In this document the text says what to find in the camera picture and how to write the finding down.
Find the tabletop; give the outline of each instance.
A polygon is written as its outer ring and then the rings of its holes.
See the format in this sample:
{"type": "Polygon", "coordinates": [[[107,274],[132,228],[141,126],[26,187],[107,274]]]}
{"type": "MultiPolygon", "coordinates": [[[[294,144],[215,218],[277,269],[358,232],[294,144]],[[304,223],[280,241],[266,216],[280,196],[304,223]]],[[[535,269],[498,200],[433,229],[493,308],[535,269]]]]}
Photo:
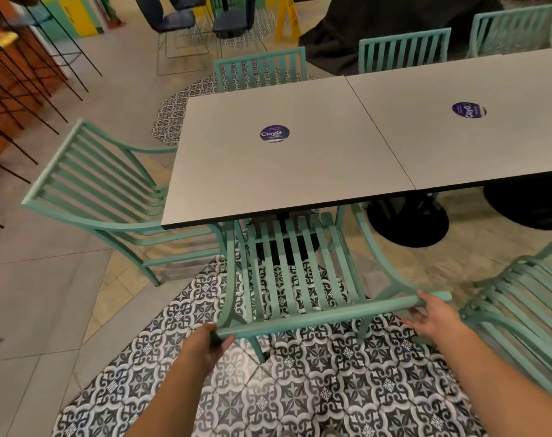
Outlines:
{"type": "Polygon", "coordinates": [[[416,189],[552,171],[552,49],[347,80],[416,189]]]}
{"type": "Polygon", "coordinates": [[[345,77],[189,98],[164,228],[413,190],[345,77]]]}

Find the black table base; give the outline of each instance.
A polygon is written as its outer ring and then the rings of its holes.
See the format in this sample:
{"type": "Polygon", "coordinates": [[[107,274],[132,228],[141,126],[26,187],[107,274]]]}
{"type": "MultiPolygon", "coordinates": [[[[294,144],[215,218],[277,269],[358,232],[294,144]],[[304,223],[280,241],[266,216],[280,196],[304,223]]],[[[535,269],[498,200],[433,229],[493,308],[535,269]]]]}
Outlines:
{"type": "MultiPolygon", "coordinates": [[[[270,215],[266,217],[256,217],[250,220],[249,225],[253,225],[256,228],[256,237],[261,238],[262,234],[260,232],[260,224],[265,221],[273,221],[278,220],[280,222],[280,229],[282,230],[282,233],[287,233],[285,221],[286,219],[292,219],[294,221],[294,227],[298,228],[298,224],[296,220],[299,216],[304,216],[308,222],[309,216],[313,212],[283,212],[278,213],[277,215],[270,215]]],[[[319,244],[318,244],[318,237],[316,234],[311,234],[310,239],[312,241],[312,248],[314,251],[318,250],[319,244]]],[[[298,249],[301,253],[302,260],[308,259],[309,255],[306,251],[306,245],[305,245],[305,239],[302,236],[296,237],[296,242],[298,242],[298,249]]],[[[278,245],[276,244],[276,241],[270,241],[270,251],[272,252],[272,263],[274,265],[280,265],[280,257],[278,252],[278,245]]],[[[292,254],[292,246],[290,244],[290,240],[288,238],[284,238],[284,251],[286,252],[286,261],[288,264],[294,264],[294,256],[292,254]]],[[[258,260],[263,261],[265,259],[264,257],[264,248],[261,247],[261,244],[256,248],[256,252],[258,255],[258,260]]]]}
{"type": "Polygon", "coordinates": [[[490,184],[483,192],[505,218],[524,227],[552,230],[552,176],[490,184]]]}
{"type": "Polygon", "coordinates": [[[430,195],[412,193],[370,202],[367,217],[385,239],[404,247],[428,247],[440,242],[449,228],[448,214],[430,195]]]}

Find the round sticker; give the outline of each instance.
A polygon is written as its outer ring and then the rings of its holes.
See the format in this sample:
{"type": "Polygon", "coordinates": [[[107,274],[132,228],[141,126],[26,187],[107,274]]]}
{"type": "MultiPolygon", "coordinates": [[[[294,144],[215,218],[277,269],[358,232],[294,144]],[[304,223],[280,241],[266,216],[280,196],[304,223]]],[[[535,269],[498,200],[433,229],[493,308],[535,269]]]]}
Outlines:
{"type": "Polygon", "coordinates": [[[482,118],[486,109],[475,102],[457,102],[452,106],[455,114],[465,118],[482,118]]]}
{"type": "Polygon", "coordinates": [[[280,125],[268,126],[260,132],[260,138],[269,143],[279,143],[289,135],[288,128],[280,125]]]}

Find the black cloth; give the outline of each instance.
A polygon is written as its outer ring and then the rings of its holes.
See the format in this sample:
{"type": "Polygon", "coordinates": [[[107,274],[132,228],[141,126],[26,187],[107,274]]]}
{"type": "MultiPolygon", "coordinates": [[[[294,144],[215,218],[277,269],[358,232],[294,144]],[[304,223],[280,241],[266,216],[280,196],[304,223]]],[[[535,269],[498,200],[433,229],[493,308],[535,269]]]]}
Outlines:
{"type": "Polygon", "coordinates": [[[358,72],[363,38],[451,27],[449,49],[464,55],[474,15],[502,9],[499,0],[331,0],[323,20],[299,45],[309,62],[334,75],[358,72]]]}

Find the hand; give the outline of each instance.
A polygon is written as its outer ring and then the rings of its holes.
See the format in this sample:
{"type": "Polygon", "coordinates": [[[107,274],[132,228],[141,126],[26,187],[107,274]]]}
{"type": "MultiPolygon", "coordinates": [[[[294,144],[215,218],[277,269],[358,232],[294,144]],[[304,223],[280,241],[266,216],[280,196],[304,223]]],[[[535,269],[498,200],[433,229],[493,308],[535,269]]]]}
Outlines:
{"type": "Polygon", "coordinates": [[[204,377],[207,377],[213,371],[215,364],[225,350],[234,343],[235,336],[229,336],[221,345],[212,347],[210,343],[210,333],[217,330],[215,323],[206,323],[193,331],[191,336],[187,337],[181,347],[181,353],[177,360],[182,362],[182,365],[188,365],[192,368],[197,368],[204,372],[204,377]]]}
{"type": "Polygon", "coordinates": [[[426,303],[427,316],[410,308],[413,319],[401,319],[401,322],[411,326],[418,334],[429,337],[439,345],[444,336],[457,334],[461,329],[468,328],[460,320],[458,312],[440,298],[422,290],[418,290],[418,297],[426,303]]]}

